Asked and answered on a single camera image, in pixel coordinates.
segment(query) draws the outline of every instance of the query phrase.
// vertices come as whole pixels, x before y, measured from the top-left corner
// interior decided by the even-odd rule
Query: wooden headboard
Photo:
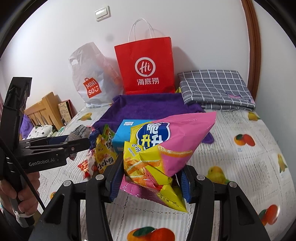
[[[64,124],[57,104],[54,93],[50,92],[40,102],[26,109],[25,114],[34,125],[55,125],[59,130]]]

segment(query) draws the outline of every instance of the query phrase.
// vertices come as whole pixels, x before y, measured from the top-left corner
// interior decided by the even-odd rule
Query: sleeve
[[[19,240],[28,241],[34,226],[22,228],[15,219],[15,216],[8,212],[5,208],[3,209],[3,215]]]

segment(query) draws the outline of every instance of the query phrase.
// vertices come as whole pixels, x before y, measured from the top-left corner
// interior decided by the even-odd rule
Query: white circle logo
[[[139,58],[135,64],[135,70],[138,75],[149,77],[155,72],[155,63],[148,57]]]

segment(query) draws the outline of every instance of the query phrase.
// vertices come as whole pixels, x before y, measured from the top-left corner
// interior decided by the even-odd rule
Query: blue logo on snack bag
[[[170,129],[167,122],[147,123],[137,132],[138,145],[148,149],[170,138]]]

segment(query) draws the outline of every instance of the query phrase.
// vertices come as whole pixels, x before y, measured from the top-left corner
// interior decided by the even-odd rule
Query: shopping bag
[[[123,93],[121,77],[93,42],[78,48],[69,62],[74,86],[86,107],[109,105]]]
[[[144,20],[150,39],[130,42],[136,23]],[[170,37],[152,38],[151,25],[143,18],[132,26],[128,43],[115,46],[115,53],[126,94],[174,93],[174,63]]]

